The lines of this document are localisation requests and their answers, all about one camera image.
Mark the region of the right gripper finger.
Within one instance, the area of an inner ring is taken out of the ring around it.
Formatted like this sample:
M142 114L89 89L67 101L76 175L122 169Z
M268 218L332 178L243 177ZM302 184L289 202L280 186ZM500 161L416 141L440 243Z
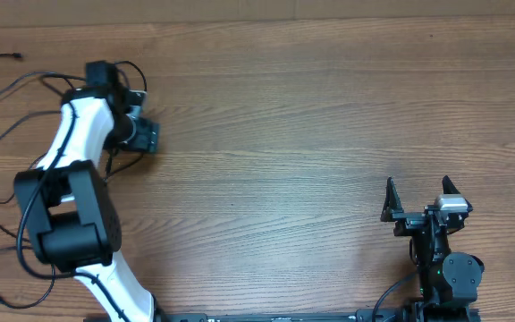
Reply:
M382 222L394 222L399 220L403 214L404 209L401 205L401 200L397 193L393 178L389 177L386 183L385 200L380 220Z
M460 194L448 175L442 179L443 194Z

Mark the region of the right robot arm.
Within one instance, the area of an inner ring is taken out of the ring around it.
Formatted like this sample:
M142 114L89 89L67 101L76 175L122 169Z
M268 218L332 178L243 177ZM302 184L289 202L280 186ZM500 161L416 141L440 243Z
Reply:
M396 237L409 238L409 257L416 267L413 273L389 287L377 300L373 321L478 321L479 312L470 304L477 300L477 288L485 265L481 259L464 252L454 252L449 236L465 227L473 211L451 179L442 179L443 193L421 212L406 212L392 178L387 179L380 220L394 224ZM418 298L408 300L392 312L381 309L386 297L400 286L417 278Z

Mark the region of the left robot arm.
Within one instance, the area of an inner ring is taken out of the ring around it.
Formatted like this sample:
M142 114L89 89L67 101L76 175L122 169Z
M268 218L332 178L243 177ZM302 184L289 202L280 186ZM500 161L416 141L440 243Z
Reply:
M145 89L134 90L118 63L85 66L84 85L61 95L61 123L46 155L16 174L17 234L29 236L47 279L76 279L106 311L107 321L164 321L122 251L122 227L109 197L113 170L99 172L103 152L144 157L158 146L159 125L143 117Z

